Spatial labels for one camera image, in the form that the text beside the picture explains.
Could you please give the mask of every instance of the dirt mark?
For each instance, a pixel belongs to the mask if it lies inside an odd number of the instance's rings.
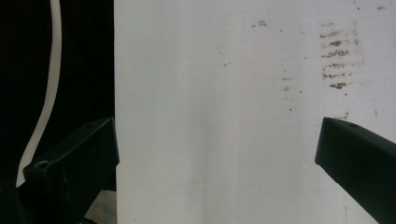
[[[333,27],[334,26],[334,22],[329,22],[329,23],[326,23],[326,24],[321,24],[320,25],[321,27]]]
[[[337,90],[343,89],[347,84],[345,82],[337,82],[330,85],[331,88],[336,88]]]
[[[340,46],[342,44],[341,40],[337,40],[337,41],[333,41],[332,43],[330,43],[330,45],[332,46]]]
[[[346,63],[332,63],[329,64],[329,67],[332,68],[344,68],[347,64]]]
[[[343,120],[347,120],[347,117],[349,116],[349,113],[346,112],[346,114],[342,117],[335,117],[336,119],[343,119]]]
[[[322,58],[332,58],[334,56],[346,56],[349,54],[349,50],[342,50],[342,49],[337,49],[334,52],[329,52],[327,55],[322,55]]]
[[[343,31],[343,30],[331,31],[327,34],[321,34],[320,38],[324,39],[324,38],[329,38],[329,37],[336,37],[336,36],[340,35],[341,33],[345,33],[345,31]]]
[[[259,21],[260,26],[267,26],[267,23],[265,21]]]
[[[326,73],[323,73],[322,76],[323,76],[323,79],[326,79],[326,78],[332,79],[332,78],[335,78],[335,77],[350,77],[350,76],[352,76],[352,73],[348,73],[348,74],[346,74],[346,73],[342,73],[342,74],[326,74]]]

